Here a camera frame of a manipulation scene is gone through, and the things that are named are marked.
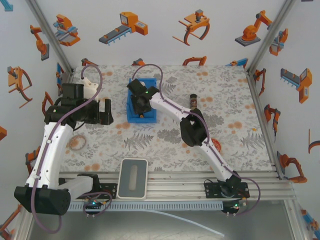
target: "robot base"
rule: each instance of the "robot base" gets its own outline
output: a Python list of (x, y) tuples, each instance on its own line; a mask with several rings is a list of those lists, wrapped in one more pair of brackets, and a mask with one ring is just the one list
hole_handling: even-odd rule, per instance
[(237, 193), (233, 196), (227, 197), (221, 191), (221, 183), (219, 182), (205, 182), (205, 196), (207, 199), (225, 199), (225, 198), (233, 198), (233, 199), (242, 199), (249, 198), (249, 188), (246, 182), (240, 182), (237, 188)]
[(240, 36), (240, 37), (237, 37), (236, 39), (235, 39), (235, 41), (237, 42), (237, 43), (239, 43), (239, 44), (241, 44), (242, 46), (244, 46), (244, 47), (246, 47), (246, 46), (249, 46), (249, 45), (251, 45), (251, 44), (255, 44), (255, 43), (257, 43), (257, 42), (260, 42), (260, 38), (259, 37), (256, 37), (254, 40), (252, 40), (252, 41), (244, 41), (244, 40), (242, 40), (242, 36)]

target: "robot sticker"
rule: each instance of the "robot sticker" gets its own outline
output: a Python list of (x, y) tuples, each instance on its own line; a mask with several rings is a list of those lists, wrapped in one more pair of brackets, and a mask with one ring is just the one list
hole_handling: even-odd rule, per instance
[(143, 36), (148, 34), (148, 25), (138, 20), (138, 15), (130, 11), (120, 13), (121, 25), (99, 38), (103, 44), (114, 43), (120, 37), (126, 36), (127, 33), (137, 32)]
[(72, 22), (66, 16), (58, 14), (57, 20), (53, 24), (57, 32), (55, 33), (56, 39), (60, 44), (70, 47), (80, 41), (78, 37), (78, 28), (72, 25)]
[[(190, 44), (188, 43), (189, 35), (192, 35), (200, 40), (203, 40), (207, 36), (209, 29), (210, 29), (210, 23), (209, 23), (210, 18), (207, 18), (204, 15), (204, 11), (199, 9), (199, 10), (195, 11), (195, 13), (192, 13), (189, 16), (186, 16), (184, 18), (184, 20), (186, 20), (189, 24), (179, 20), (179, 23), (181, 23), (182, 25), (184, 25), (186, 27), (183, 40), (177, 38), (176, 36), (172, 36), (174, 39), (184, 43), (187, 46), (190, 46)], [(193, 32), (200, 27), (205, 27), (205, 30), (201, 36), (197, 36)]]

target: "patterned mat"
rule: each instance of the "patterned mat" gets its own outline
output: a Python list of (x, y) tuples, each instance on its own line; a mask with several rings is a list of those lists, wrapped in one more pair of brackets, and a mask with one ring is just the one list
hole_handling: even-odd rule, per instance
[[(73, 83), (81, 83), (77, 67)], [(181, 139), (180, 126), (157, 112), (157, 123), (127, 122), (127, 84), (137, 66), (99, 66), (104, 99), (111, 99), (113, 124), (85, 124), (73, 133), (65, 149), (61, 171), (118, 172), (123, 158), (148, 160), (149, 171), (210, 171), (200, 153)], [(190, 107), (190, 94), (197, 94), (198, 108), (209, 127), (210, 137), (221, 144), (221, 155), (236, 171), (272, 170), (246, 75), (242, 67), (162, 66), (163, 93), (176, 103)], [(99, 83), (99, 74), (89, 67), (84, 76)], [(138, 78), (157, 78), (160, 72), (147, 66)]]

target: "wallpaper with robots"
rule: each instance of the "wallpaper with robots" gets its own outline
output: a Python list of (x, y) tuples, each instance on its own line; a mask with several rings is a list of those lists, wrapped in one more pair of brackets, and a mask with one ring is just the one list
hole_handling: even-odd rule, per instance
[[(10, 98), (4, 114), (19, 121), (12, 126), (13, 122), (1, 120), (0, 148), (17, 144), (13, 129), (28, 134), (33, 140), (19, 152), (23, 153), (21, 158), (30, 153), (26, 161), (31, 162), (39, 152), (43, 129), (36, 126), (36, 135), (19, 129), (28, 124), (23, 121), (28, 115), (31, 119), (35, 116), (43, 119), (48, 105), (53, 104), (52, 99), (62, 93), (61, 85), (68, 76), (26, 3), (3, 2), (3, 22), (8, 28), (13, 24), (22, 31), (1, 36), (7, 41), (2, 46), (4, 56), (10, 56), (1, 60), (3, 79), (8, 81), (2, 82), (1, 89)], [(318, 75), (315, 59), (319, 53), (314, 46), (319, 31), (308, 26), (317, 21), (309, 13), (319, 3), (297, 2), (274, 36), (254, 80), (285, 176), (296, 183), (302, 196), (306, 192), (310, 194), (307, 190), (310, 188), (316, 196), (319, 194), (317, 105), (320, 99), (315, 80)], [(257, 53), (283, 1), (246, 0), (244, 4), (231, 0), (187, 0), (181, 4), (169, 0), (94, 3), (43, 0), (38, 4), (73, 68), (86, 64), (144, 63), (245, 67)], [(27, 12), (19, 14), (22, 9)], [(13, 39), (20, 36), (25, 40), (24, 47), (21, 43), (13, 46)], [(14, 55), (19, 48), (24, 54)], [(2, 102), (8, 101), (6, 97), (1, 95)], [(16, 156), (15, 162), (19, 161), (20, 157)], [(320, 219), (312, 197), (301, 197), (301, 204)]]
[(315, 15), (319, 7), (319, 1), (296, 1), (275, 39), (280, 52), (266, 54), (255, 74), (272, 137), (277, 121), (274, 147), (282, 172), (294, 182), (301, 207), (307, 210), (303, 212), (307, 226), (317, 236), (320, 232), (312, 222), (320, 221), (320, 32)]

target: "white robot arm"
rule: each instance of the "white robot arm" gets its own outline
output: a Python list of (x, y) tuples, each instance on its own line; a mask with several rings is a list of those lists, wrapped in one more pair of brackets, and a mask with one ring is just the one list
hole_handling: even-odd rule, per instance
[[(159, 110), (160, 112), (166, 114), (170, 118), (172, 118), (177, 123), (180, 123), (183, 119), (186, 119), (189, 114), (184, 112), (190, 112), (191, 110), (189, 108), (183, 107), (178, 105), (177, 103), (173, 102), (169, 98), (164, 96), (164, 99), (166, 101), (163, 101), (163, 99), (160, 96), (160, 93), (155, 93), (152, 98), (150, 99), (150, 105), (153, 109)], [(178, 111), (177, 108), (173, 107), (171, 104), (167, 103), (170, 102), (181, 111)], [(205, 160), (210, 164), (210, 166), (214, 169), (214, 173), (218, 180), (220, 181), (226, 181), (229, 179), (232, 174), (225, 169), (224, 166), (226, 166), (228, 169), (232, 169), (226, 161), (223, 159), (223, 157), (220, 155), (216, 147), (214, 146), (211, 139), (209, 139), (209, 143), (205, 143), (206, 140), (203, 140), (201, 145), (195, 145), (194, 147), (201, 152), (202, 156), (205, 157)], [(209, 146), (213, 148), (215, 153), (218, 155), (218, 157), (222, 160), (223, 164), (219, 162), (216, 155), (210, 150)]]
[(29, 212), (32, 211), (31, 192), (34, 187), (36, 188), (35, 211), (37, 213), (60, 216), (67, 212), (70, 202), (82, 194), (90, 191), (99, 192), (98, 175), (82, 173), (73, 180), (59, 185), (59, 171), (67, 142), (72, 136), (77, 121), (88, 124), (111, 124), (113, 122), (111, 101), (106, 99), (104, 112), (100, 112), (99, 96), (97, 95), (89, 104), (75, 111), (56, 127), (57, 122), (63, 115), (93, 97), (97, 92), (97, 88), (98, 84), (91, 83), (87, 78), (83, 80), (83, 84), (65, 83), (63, 84), (63, 94), (60, 98), (61, 104), (52, 105), (46, 111), (44, 120), (46, 125), (44, 126), (44, 135), (37, 161), (25, 186), (17, 186), (14, 191), (14, 197)]

